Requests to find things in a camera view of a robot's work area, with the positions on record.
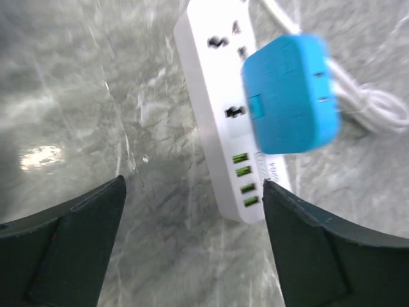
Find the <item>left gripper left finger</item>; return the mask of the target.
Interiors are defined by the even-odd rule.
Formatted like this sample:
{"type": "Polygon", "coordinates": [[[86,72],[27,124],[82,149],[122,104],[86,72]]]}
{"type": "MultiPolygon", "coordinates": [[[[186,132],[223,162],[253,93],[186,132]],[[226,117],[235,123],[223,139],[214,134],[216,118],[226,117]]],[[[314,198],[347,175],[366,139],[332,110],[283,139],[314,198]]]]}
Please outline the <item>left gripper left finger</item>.
{"type": "Polygon", "coordinates": [[[96,306],[127,188],[118,176],[1,225],[1,306],[96,306]]]}

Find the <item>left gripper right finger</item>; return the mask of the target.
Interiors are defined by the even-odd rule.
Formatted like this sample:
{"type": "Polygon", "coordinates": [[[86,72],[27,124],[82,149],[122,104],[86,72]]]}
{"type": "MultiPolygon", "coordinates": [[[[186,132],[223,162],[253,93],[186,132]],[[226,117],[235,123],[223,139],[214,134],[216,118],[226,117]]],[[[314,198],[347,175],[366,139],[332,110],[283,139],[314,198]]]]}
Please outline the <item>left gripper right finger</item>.
{"type": "Polygon", "coordinates": [[[273,181],[263,207],[286,306],[407,306],[408,240],[323,210],[273,181]]]}

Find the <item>blue plug adapter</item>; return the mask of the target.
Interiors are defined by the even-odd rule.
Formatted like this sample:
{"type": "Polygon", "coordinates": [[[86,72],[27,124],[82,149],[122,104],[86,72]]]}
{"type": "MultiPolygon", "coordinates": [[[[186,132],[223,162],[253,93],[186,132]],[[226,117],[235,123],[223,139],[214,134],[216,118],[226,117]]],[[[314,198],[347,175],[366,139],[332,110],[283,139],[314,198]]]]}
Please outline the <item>blue plug adapter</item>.
{"type": "Polygon", "coordinates": [[[315,35],[283,35],[244,61],[245,94],[263,153],[308,152],[339,133],[327,53],[324,41],[315,35]]]}

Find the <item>white power strip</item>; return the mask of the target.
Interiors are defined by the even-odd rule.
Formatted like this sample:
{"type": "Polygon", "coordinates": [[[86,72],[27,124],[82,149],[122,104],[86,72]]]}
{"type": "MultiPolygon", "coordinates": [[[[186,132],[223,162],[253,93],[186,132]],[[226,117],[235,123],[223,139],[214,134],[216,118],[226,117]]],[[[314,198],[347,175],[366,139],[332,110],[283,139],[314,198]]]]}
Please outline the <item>white power strip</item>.
{"type": "Polygon", "coordinates": [[[174,27],[217,206],[226,219],[264,220],[263,182],[289,189],[286,161],[253,133],[241,70],[256,52],[247,1],[190,1],[174,27]]]}

